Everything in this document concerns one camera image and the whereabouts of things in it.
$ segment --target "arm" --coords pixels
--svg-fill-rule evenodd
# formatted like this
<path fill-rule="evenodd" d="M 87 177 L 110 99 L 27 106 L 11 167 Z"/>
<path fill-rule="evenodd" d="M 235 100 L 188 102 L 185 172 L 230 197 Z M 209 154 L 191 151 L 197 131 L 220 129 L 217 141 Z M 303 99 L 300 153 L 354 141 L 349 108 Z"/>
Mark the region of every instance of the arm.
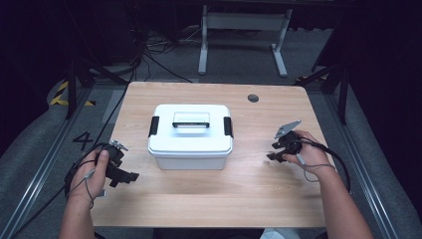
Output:
<path fill-rule="evenodd" d="M 97 152 L 91 152 L 82 161 L 82 163 L 94 160 L 96 155 Z M 103 150 L 100 154 L 97 166 L 95 166 L 92 161 L 83 164 L 78 169 L 74 179 L 72 180 L 71 190 L 73 188 L 75 189 L 70 193 L 68 198 L 59 238 L 95 238 L 94 225 L 91 218 L 91 207 L 93 201 L 88 194 L 88 191 L 95 199 L 95 197 L 103 190 L 106 181 L 107 164 L 108 151 Z M 94 174 L 87 179 L 86 183 L 84 183 L 84 177 L 93 169 L 95 170 Z"/>
<path fill-rule="evenodd" d="M 296 133 L 317 142 L 308 132 L 296 130 Z M 306 165 L 329 163 L 322 150 L 304 143 L 301 156 Z M 284 154 L 283 158 L 302 166 L 295 155 Z M 305 170 L 313 173 L 319 180 L 328 238 L 372 238 L 366 221 L 334 168 L 305 166 Z"/>

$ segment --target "white stand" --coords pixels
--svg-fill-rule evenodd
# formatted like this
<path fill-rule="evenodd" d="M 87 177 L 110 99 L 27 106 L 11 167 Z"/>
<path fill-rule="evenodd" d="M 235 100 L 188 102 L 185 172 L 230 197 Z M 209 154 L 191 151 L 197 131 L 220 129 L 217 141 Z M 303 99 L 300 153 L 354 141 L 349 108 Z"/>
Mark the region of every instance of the white stand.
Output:
<path fill-rule="evenodd" d="M 199 57 L 198 73 L 205 75 L 207 70 L 207 30 L 208 29 L 241 29 L 241 30 L 267 30 L 280 31 L 277 44 L 272 44 L 272 51 L 281 77 L 288 75 L 283 62 L 281 48 L 292 16 L 292 10 L 285 14 L 243 14 L 243 13 L 208 13 L 207 6 L 202 12 L 202 46 Z"/>

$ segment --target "person's left hand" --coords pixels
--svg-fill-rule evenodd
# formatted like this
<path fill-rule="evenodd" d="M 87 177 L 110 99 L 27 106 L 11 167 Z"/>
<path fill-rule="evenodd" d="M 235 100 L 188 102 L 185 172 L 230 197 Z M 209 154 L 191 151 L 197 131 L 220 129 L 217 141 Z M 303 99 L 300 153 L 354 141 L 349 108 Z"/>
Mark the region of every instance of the person's left hand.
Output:
<path fill-rule="evenodd" d="M 69 194 L 68 201 L 78 200 L 81 203 L 87 203 L 86 205 L 91 206 L 94 199 L 102 192 L 106 182 L 108 151 L 102 150 L 100 152 L 99 161 L 96 166 L 95 159 L 98 153 L 98 151 L 94 150 L 81 161 L 81 167 L 75 173 L 71 183 L 70 188 L 73 190 Z M 88 176 L 92 170 L 94 170 L 94 174 Z"/>

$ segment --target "wooden table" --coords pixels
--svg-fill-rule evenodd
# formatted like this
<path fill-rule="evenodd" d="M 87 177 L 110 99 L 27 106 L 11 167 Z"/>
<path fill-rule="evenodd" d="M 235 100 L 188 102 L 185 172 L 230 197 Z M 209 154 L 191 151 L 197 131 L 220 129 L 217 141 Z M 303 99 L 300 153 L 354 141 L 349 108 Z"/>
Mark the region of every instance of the wooden table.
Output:
<path fill-rule="evenodd" d="M 251 103 L 248 95 L 259 101 Z M 229 108 L 233 151 L 223 170 L 161 170 L 147 150 L 151 117 L 160 104 L 216 104 Z M 266 154 L 281 124 L 325 143 L 306 91 L 299 87 L 184 83 L 131 83 L 112 139 L 129 148 L 121 169 L 136 182 L 106 182 L 92 210 L 96 226 L 323 227 L 319 184 L 296 165 Z"/>

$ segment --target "hand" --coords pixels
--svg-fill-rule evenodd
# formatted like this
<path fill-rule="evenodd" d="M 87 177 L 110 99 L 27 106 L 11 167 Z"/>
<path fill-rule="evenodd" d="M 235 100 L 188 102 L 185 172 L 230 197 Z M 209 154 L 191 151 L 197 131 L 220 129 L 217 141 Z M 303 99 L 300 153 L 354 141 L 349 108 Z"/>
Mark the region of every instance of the hand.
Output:
<path fill-rule="evenodd" d="M 76 172 L 71 183 L 70 188 L 72 191 L 69 194 L 68 201 L 77 200 L 80 203 L 87 203 L 86 205 L 91 206 L 93 200 L 102 192 L 106 182 L 108 151 L 102 150 L 100 152 L 96 166 L 95 159 L 98 153 L 98 151 L 94 150 L 81 161 L 81 167 Z M 92 170 L 94 170 L 94 174 L 84 179 Z"/>
<path fill-rule="evenodd" d="M 318 142 L 307 131 L 295 130 L 295 133 L 299 137 L 305 137 L 301 139 L 303 141 L 306 141 L 308 138 L 314 142 Z M 288 162 L 297 164 L 298 166 L 304 168 L 306 171 L 315 174 L 317 177 L 321 175 L 326 169 L 333 170 L 333 168 L 330 166 L 314 166 L 314 165 L 320 165 L 320 164 L 330 165 L 328 157 L 326 156 L 326 153 L 317 147 L 314 147 L 307 143 L 302 143 L 302 150 L 300 152 L 300 155 L 304 159 L 306 166 L 303 166 L 295 155 L 285 153 L 283 154 L 283 159 Z"/>

